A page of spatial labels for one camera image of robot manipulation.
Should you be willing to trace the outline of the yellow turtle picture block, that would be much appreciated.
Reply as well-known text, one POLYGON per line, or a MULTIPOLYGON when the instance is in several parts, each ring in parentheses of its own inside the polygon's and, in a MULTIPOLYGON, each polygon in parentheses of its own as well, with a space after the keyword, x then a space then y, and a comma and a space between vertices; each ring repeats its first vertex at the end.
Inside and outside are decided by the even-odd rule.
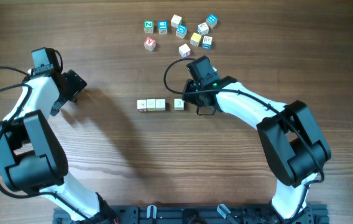
POLYGON ((185 109, 185 102, 182 99, 174 99, 175 111, 183 111, 185 109))

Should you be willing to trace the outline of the plain Z wooden block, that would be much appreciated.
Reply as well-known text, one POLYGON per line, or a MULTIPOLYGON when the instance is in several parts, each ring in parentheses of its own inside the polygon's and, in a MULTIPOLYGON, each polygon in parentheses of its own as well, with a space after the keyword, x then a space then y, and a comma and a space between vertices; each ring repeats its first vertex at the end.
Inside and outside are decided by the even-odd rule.
POLYGON ((157 111, 165 111, 166 110, 165 99, 156 99, 155 100, 155 108, 157 111))

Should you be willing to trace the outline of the red I side block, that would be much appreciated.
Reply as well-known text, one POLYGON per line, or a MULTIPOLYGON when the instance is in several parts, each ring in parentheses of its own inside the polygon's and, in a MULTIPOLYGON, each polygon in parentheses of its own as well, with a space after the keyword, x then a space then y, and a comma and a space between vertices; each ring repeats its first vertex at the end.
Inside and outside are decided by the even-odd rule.
POLYGON ((191 55, 191 49, 187 44, 183 44, 178 48, 179 54, 182 58, 186 58, 191 55))

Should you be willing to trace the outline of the plain wooden green block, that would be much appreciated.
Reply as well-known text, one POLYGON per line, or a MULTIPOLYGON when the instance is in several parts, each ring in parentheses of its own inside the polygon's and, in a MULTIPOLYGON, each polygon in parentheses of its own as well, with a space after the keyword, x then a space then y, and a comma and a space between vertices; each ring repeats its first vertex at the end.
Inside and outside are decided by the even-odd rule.
POLYGON ((146 99, 147 111, 156 111, 156 99, 146 99))

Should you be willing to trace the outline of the red A side block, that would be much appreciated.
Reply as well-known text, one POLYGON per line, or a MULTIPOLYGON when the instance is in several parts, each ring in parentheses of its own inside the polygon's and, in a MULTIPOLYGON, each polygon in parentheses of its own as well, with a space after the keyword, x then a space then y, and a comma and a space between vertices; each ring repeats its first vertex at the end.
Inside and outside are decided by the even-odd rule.
POLYGON ((137 100, 137 110, 139 112, 147 111, 147 100, 137 100))

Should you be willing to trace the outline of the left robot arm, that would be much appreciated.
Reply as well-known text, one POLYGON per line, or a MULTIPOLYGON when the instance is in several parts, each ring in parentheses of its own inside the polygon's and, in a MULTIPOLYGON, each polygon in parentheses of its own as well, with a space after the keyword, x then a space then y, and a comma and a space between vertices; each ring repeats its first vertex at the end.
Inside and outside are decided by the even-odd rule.
POLYGON ((32 51, 34 67, 19 84, 22 94, 0 121, 0 192, 8 197, 44 197, 68 214, 71 223, 119 223, 115 211, 85 188, 68 170, 65 151, 48 119, 56 116, 86 82, 73 70, 63 71, 59 51, 32 51))

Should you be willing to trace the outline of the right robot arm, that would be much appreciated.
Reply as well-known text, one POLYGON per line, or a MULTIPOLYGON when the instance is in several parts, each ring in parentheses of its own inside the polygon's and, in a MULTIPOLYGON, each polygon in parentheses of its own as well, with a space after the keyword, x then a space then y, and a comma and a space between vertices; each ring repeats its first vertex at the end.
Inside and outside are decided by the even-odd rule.
POLYGON ((231 114, 257 130, 267 164, 277 178, 271 206, 285 223, 306 208, 313 184, 324 181, 323 167, 331 150, 311 110, 302 101, 272 101, 230 76, 221 78, 209 58, 189 59, 182 99, 197 107, 231 114))

